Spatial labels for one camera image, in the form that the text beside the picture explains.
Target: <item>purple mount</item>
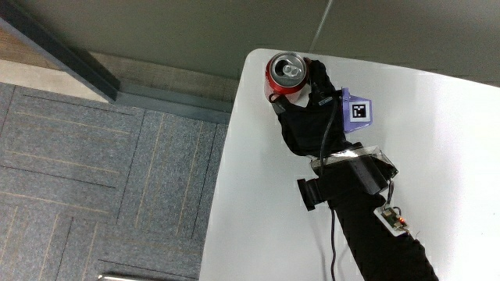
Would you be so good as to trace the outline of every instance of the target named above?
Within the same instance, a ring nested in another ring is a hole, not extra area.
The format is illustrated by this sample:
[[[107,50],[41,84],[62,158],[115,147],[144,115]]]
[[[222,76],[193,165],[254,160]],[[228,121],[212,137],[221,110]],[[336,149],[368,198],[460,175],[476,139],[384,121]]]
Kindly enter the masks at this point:
[[[369,126],[373,122],[372,101],[349,94],[349,88],[342,88],[342,110],[345,133]]]

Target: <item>black fabric sleeve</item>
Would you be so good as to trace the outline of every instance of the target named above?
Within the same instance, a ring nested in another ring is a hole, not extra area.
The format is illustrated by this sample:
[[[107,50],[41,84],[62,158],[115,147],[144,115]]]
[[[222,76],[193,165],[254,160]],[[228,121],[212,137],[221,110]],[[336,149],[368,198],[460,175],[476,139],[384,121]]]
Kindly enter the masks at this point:
[[[438,280],[418,240],[408,234],[394,237],[373,210],[384,204],[379,194],[358,187],[336,189],[329,203],[337,213],[352,255],[366,281]]]

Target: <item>black glove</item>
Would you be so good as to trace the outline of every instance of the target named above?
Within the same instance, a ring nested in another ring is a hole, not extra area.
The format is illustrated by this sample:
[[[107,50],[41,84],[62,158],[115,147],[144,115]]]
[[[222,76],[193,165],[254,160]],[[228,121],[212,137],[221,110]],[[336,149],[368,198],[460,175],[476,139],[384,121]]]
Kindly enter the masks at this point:
[[[274,111],[281,124],[281,134],[288,148],[299,156],[320,156],[320,147],[327,124],[335,111],[335,117],[325,142],[324,154],[329,155],[351,146],[345,139],[341,106],[342,91],[335,90],[320,61],[309,64],[311,93],[305,108],[294,105],[284,95],[272,98]]]

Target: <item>black cable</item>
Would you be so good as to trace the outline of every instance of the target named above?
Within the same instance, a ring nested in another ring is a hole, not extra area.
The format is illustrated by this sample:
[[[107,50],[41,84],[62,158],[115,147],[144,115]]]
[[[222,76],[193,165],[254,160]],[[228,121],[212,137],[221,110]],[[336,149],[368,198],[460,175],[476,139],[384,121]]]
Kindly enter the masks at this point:
[[[327,142],[327,136],[330,132],[331,124],[334,122],[335,114],[337,113],[337,100],[334,100],[333,110],[330,115],[330,119],[328,120],[327,128],[325,129],[325,134],[323,135],[323,140],[321,141],[320,148],[320,175],[323,175],[323,167],[325,165],[324,153],[325,153],[325,143]]]
[[[335,266],[335,258],[337,258],[337,252],[335,251],[335,210],[333,207],[331,208],[331,249],[334,252],[334,258],[331,261],[331,278],[333,281],[335,281],[335,273],[334,273],[334,266]]]
[[[392,207],[393,209],[397,209],[399,212],[399,215],[401,215],[401,208],[400,207]]]
[[[394,193],[394,182],[391,180],[389,183],[389,192],[387,193],[387,205],[391,203],[392,194]]]

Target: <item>pull tab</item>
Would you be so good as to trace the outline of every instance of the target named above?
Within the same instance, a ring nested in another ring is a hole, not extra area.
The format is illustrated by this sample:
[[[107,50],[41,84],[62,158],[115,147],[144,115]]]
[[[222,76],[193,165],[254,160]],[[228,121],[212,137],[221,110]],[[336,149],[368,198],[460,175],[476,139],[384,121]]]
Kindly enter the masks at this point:
[[[297,66],[286,65],[283,67],[283,73],[284,73],[284,75],[293,78],[293,77],[297,77],[297,76],[301,75],[302,70],[299,69]]]

